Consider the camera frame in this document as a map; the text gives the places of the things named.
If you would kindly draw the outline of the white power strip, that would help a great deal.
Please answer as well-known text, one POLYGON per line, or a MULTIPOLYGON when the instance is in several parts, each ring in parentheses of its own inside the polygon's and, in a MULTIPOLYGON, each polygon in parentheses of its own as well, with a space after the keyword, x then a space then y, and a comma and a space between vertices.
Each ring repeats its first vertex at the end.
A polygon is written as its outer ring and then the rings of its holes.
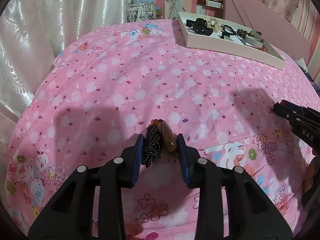
POLYGON ((212 7, 212 8, 217 8, 217 9, 223 8, 223 3, 219 2, 219 1, 206 0, 205 5, 207 7, 212 7))

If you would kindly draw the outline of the pink floral bedspread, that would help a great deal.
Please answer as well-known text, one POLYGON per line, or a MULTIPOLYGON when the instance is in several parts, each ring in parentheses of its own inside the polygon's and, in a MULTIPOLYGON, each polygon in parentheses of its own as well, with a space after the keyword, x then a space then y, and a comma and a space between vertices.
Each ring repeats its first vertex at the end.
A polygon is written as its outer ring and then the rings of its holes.
POLYGON ((295 61, 281 57, 278 70, 187 48, 171 20, 87 33, 56 58, 14 129, 5 179, 10 217, 27 233, 79 165, 104 165, 163 119, 217 166, 242 166, 297 233, 313 154, 272 106, 285 99, 319 109, 319 97, 295 61))

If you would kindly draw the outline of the black white tote bag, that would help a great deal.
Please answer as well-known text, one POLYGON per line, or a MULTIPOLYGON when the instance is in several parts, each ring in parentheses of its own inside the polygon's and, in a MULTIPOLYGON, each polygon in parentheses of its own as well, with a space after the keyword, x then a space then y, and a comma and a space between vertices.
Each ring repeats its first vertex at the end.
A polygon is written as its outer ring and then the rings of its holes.
POLYGON ((142 22, 156 19, 156 5, 153 2, 129 4, 127 22, 142 22))

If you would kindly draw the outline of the pink headboard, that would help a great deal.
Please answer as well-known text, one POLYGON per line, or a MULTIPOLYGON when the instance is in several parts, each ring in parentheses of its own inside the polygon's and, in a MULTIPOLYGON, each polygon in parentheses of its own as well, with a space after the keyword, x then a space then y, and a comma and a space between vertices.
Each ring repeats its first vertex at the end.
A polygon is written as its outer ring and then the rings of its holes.
POLYGON ((292 59, 308 62, 311 45, 285 18, 257 0, 223 0, 223 18, 259 31, 292 59))

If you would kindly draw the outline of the brown cardboard box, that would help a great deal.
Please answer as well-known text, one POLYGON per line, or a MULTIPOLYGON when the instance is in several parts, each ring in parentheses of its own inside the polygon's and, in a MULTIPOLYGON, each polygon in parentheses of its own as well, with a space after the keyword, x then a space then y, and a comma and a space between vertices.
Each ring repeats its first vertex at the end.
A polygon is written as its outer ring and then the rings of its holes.
POLYGON ((156 6, 156 18, 162 19, 163 18, 163 10, 161 7, 156 6))

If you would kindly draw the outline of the beige flower scrunchie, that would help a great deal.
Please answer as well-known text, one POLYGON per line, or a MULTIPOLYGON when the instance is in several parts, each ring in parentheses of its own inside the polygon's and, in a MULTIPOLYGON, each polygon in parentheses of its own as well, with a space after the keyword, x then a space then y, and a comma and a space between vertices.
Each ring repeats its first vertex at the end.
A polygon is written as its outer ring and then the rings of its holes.
POLYGON ((207 21, 207 28, 212 29, 214 33, 222 31, 221 23, 217 18, 211 18, 207 21))

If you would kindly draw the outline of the white shallow tray box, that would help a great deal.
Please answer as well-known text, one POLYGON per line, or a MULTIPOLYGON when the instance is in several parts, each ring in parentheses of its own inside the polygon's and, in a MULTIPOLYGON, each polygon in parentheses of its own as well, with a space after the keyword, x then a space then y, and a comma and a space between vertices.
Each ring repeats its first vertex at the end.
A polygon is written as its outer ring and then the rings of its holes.
POLYGON ((178 22, 180 24, 186 47, 244 57, 246 59, 269 65, 279 70, 284 68, 284 59, 267 42, 265 43, 267 52, 263 52, 254 48, 250 44, 245 43, 242 38, 230 37, 222 39, 221 32, 212 33, 210 36, 196 34, 195 31, 187 27, 186 22, 187 20, 196 20, 197 18, 203 18, 205 20, 210 19, 210 17, 207 15, 192 14, 188 12, 179 13, 178 22))

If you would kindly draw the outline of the cream satin curtain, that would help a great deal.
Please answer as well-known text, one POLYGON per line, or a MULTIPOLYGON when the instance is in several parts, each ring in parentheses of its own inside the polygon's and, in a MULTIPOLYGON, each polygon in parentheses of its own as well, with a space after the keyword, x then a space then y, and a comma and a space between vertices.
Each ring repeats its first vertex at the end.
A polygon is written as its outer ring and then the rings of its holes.
POLYGON ((85 33, 126 22, 129 0, 1 0, 1 167, 15 124, 54 59, 85 33))

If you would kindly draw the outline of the black hair scrunchie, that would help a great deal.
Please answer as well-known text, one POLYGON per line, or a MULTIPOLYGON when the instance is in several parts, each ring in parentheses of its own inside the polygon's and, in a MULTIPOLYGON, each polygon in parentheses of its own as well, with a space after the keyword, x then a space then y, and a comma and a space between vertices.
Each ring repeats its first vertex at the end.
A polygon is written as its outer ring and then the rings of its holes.
POLYGON ((203 18, 197 18, 195 21, 187 19, 186 26, 193 29, 199 35, 210 36, 213 33, 213 29, 208 28, 208 23, 203 18))

